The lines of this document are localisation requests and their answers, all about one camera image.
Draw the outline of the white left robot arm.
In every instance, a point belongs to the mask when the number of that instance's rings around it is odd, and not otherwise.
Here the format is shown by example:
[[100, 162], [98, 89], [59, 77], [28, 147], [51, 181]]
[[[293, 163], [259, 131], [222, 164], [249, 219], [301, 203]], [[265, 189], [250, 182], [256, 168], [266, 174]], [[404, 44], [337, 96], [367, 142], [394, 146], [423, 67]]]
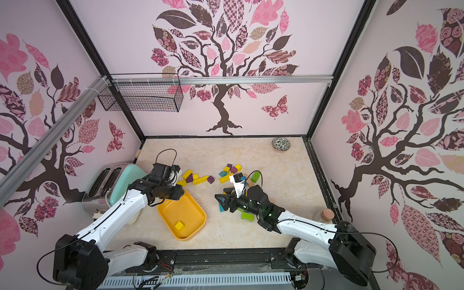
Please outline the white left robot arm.
[[178, 165], [153, 164], [150, 174], [130, 184], [123, 196], [97, 220], [73, 236], [63, 235], [51, 251], [52, 278], [46, 282], [72, 290], [96, 290], [107, 277], [129, 268], [155, 269], [159, 257], [153, 245], [136, 242], [112, 251], [107, 247], [145, 207], [179, 200], [184, 195], [178, 184], [181, 174]]

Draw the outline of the yellow rectangular block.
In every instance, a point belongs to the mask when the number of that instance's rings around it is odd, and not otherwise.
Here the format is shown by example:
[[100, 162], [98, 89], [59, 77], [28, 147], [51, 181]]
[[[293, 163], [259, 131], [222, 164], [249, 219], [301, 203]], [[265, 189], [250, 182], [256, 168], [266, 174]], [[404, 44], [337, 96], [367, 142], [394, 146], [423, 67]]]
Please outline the yellow rectangular block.
[[191, 170], [187, 170], [186, 173], [183, 174], [182, 178], [186, 180], [189, 176], [191, 176], [193, 172]]

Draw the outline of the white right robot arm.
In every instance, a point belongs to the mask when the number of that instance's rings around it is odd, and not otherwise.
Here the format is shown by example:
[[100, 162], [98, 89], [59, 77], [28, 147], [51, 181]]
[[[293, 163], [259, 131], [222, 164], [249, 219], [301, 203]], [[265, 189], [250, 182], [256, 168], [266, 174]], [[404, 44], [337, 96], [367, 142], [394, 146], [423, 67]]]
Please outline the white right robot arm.
[[298, 262], [337, 269], [358, 286], [369, 284], [377, 251], [352, 224], [346, 221], [326, 224], [298, 216], [271, 203], [260, 186], [253, 186], [241, 195], [235, 190], [216, 194], [215, 199], [225, 211], [233, 213], [241, 209], [255, 215], [257, 223], [269, 232], [297, 238], [290, 256]]

